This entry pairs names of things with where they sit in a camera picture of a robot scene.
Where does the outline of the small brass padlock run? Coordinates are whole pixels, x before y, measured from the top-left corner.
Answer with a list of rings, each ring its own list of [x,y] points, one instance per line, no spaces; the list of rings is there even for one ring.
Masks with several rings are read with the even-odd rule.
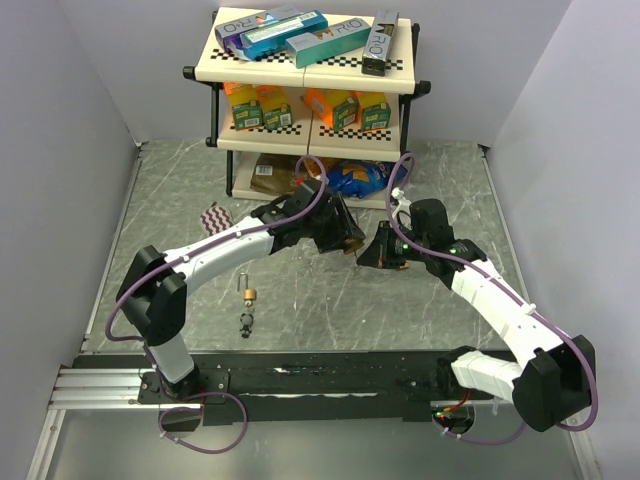
[[[242,299],[246,304],[252,304],[257,299],[257,291],[249,285],[249,275],[241,272],[237,278],[237,291],[242,295]]]

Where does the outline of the key with panda keychain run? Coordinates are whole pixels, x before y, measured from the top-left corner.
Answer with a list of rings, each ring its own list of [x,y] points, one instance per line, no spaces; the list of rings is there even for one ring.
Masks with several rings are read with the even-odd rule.
[[[240,329],[241,337],[247,339],[250,337],[254,325],[254,312],[255,307],[252,301],[246,301],[243,311],[240,315]]]

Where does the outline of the large brass padlock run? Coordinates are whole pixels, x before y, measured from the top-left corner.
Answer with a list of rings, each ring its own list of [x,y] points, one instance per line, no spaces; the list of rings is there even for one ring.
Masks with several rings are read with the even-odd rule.
[[[360,229],[357,222],[350,213],[347,213],[346,234],[343,241],[343,252],[345,255],[355,253],[364,245],[366,235]]]

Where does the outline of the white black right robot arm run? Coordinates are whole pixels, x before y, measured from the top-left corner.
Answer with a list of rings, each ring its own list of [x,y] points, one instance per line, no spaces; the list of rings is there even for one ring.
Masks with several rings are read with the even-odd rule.
[[[400,270],[409,262],[424,264],[481,315],[514,356],[507,361],[473,347],[452,350],[438,361],[438,390],[453,399],[476,390],[506,400],[538,432],[584,409],[594,411],[593,345],[545,326],[535,306],[504,281],[474,242],[455,237],[441,201],[419,200],[405,211],[409,225],[381,221],[358,265]]]

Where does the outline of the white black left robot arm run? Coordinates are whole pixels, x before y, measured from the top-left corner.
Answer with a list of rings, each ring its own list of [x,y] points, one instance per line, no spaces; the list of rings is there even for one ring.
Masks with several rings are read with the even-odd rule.
[[[153,246],[137,252],[115,309],[138,331],[158,368],[162,390],[172,400],[187,401],[199,389],[199,369],[181,334],[189,295],[231,269],[302,239],[312,240],[320,253],[349,255],[363,246],[365,234],[342,196],[311,179],[205,240],[166,252]]]

